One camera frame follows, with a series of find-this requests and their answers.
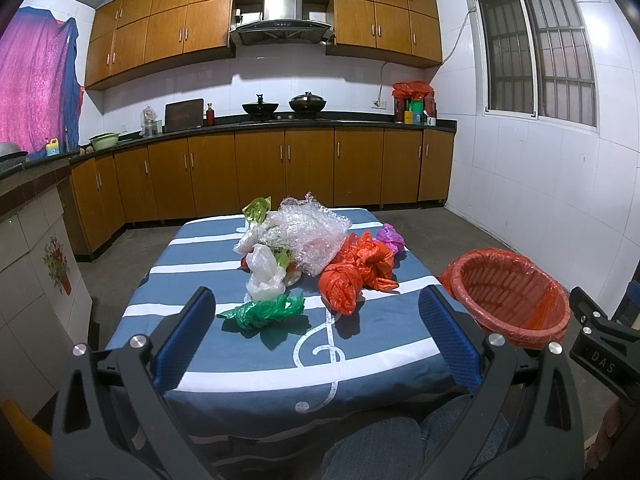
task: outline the floor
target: floor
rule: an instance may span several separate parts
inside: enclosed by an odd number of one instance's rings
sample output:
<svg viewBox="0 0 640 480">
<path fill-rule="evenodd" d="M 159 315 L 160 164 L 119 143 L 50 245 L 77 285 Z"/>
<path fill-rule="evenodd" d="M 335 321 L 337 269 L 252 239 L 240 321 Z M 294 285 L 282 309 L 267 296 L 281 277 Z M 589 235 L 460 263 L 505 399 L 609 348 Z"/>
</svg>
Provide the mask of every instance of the floor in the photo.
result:
<svg viewBox="0 0 640 480">
<path fill-rule="evenodd" d="M 435 275 L 469 250 L 507 249 L 489 234 L 443 207 L 385 209 L 374 214 L 380 221 L 394 225 L 412 253 Z M 128 230 L 95 262 L 78 263 L 94 300 L 92 319 L 100 323 L 100 348 L 104 348 L 111 338 L 133 291 L 177 230 L 177 226 Z M 563 342 L 565 348 L 571 347 L 578 330 L 579 325 L 572 318 Z M 602 415 L 615 397 L 574 362 L 571 366 L 587 438 L 598 431 Z"/>
</svg>

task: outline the metal screw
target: metal screw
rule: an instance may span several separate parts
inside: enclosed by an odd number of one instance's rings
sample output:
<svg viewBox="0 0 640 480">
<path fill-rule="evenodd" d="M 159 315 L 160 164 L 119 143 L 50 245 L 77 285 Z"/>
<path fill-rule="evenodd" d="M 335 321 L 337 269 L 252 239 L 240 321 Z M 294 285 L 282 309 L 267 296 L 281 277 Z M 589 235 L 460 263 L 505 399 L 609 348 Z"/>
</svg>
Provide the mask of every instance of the metal screw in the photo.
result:
<svg viewBox="0 0 640 480">
<path fill-rule="evenodd" d="M 552 354 L 560 355 L 562 353 L 562 345 L 556 341 L 549 343 L 549 351 Z"/>
<path fill-rule="evenodd" d="M 491 346 L 503 346 L 504 336 L 501 334 L 489 334 L 489 344 Z"/>
<path fill-rule="evenodd" d="M 146 336 L 139 334 L 129 339 L 129 346 L 132 348 L 142 348 L 146 344 Z"/>
<path fill-rule="evenodd" d="M 74 346 L 72 353 L 77 357 L 84 355 L 86 353 L 86 345 L 84 343 L 78 343 L 76 346 Z"/>
</svg>

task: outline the potted plant decal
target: potted plant decal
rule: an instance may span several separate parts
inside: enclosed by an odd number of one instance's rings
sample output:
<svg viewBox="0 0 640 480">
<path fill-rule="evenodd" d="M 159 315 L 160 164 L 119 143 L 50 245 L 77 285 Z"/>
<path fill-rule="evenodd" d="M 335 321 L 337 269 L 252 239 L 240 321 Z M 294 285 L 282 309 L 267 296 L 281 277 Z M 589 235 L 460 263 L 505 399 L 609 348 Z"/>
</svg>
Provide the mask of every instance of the potted plant decal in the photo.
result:
<svg viewBox="0 0 640 480">
<path fill-rule="evenodd" d="M 42 259 L 47 264 L 47 267 L 49 267 L 49 277 L 56 284 L 60 294 L 62 294 L 62 289 L 64 289 L 66 294 L 70 296 L 71 282 L 69 282 L 68 276 L 69 266 L 66 262 L 65 253 L 62 252 L 62 245 L 55 235 L 50 238 L 50 243 L 44 246 L 44 256 Z"/>
</svg>

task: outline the red trash basket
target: red trash basket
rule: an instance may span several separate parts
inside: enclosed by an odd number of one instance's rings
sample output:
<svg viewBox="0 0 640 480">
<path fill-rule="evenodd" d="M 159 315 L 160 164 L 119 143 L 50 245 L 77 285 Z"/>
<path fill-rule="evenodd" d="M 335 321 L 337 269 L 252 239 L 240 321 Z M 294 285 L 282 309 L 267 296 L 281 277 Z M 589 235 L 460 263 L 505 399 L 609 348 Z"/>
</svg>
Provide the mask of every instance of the red trash basket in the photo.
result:
<svg viewBox="0 0 640 480">
<path fill-rule="evenodd" d="M 469 251 L 438 279 L 483 329 L 516 346 L 541 349 L 566 333 L 571 312 L 564 288 L 520 254 Z"/>
</svg>

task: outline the range hood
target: range hood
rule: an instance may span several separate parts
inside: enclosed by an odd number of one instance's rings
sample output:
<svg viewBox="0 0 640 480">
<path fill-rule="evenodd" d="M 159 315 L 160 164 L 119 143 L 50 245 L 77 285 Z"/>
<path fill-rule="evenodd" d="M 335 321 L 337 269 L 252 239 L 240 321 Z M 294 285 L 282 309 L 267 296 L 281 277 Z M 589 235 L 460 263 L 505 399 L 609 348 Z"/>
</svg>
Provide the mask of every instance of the range hood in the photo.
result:
<svg viewBox="0 0 640 480">
<path fill-rule="evenodd" d="M 236 45 L 320 43 L 331 39 L 331 25 L 302 19 L 302 0 L 263 0 L 262 19 L 229 32 Z"/>
</svg>

